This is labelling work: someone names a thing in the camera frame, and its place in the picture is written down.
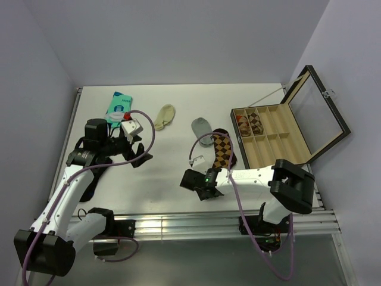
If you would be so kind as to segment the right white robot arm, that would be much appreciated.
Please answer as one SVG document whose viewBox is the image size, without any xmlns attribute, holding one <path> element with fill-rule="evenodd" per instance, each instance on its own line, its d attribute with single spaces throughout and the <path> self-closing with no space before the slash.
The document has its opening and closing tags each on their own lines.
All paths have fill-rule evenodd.
<svg viewBox="0 0 381 286">
<path fill-rule="evenodd" d="M 315 177 L 285 159 L 259 169 L 227 170 L 210 168 L 206 173 L 193 169 L 184 172 L 180 186 L 197 193 L 201 201 L 221 197 L 228 191 L 270 194 L 262 203 L 258 227 L 271 232 L 291 213 L 310 214 L 313 208 Z"/>
</svg>

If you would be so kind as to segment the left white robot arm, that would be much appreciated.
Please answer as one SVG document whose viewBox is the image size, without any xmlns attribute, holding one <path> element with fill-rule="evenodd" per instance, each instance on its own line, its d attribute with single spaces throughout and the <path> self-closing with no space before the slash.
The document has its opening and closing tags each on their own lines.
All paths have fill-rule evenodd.
<svg viewBox="0 0 381 286">
<path fill-rule="evenodd" d="M 69 154 L 62 179 L 42 214 L 28 230 L 19 230 L 14 245 L 22 267 L 28 271 L 52 276 L 65 276 L 74 264 L 76 254 L 98 236 L 114 235 L 116 223 L 112 210 L 94 207 L 75 226 L 71 217 L 79 202 L 94 193 L 103 173 L 115 164 L 112 156 L 122 155 L 125 163 L 139 167 L 152 159 L 148 150 L 139 144 L 143 127 L 136 119 L 123 120 L 119 135 L 112 136 L 105 119 L 90 119 L 85 134 Z"/>
</svg>

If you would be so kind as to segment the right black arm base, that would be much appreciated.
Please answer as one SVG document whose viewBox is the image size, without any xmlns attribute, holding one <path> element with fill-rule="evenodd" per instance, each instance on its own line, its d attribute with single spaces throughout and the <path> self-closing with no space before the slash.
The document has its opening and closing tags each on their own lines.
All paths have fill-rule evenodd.
<svg viewBox="0 0 381 286">
<path fill-rule="evenodd" d="M 259 249 L 263 252 L 276 252 L 282 246 L 282 235 L 289 238 L 290 216 L 284 217 L 277 225 L 260 220 L 259 215 L 245 216 Z"/>
</svg>

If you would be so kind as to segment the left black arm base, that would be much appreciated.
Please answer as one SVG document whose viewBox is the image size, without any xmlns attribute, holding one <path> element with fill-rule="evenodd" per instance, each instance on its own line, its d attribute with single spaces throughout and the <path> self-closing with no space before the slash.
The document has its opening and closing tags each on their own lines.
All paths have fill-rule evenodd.
<svg viewBox="0 0 381 286">
<path fill-rule="evenodd" d="M 139 243 L 135 240 L 135 220 L 116 220 L 109 232 L 97 235 L 93 253 L 98 257 L 114 256 L 119 250 L 131 250 L 135 254 Z"/>
</svg>

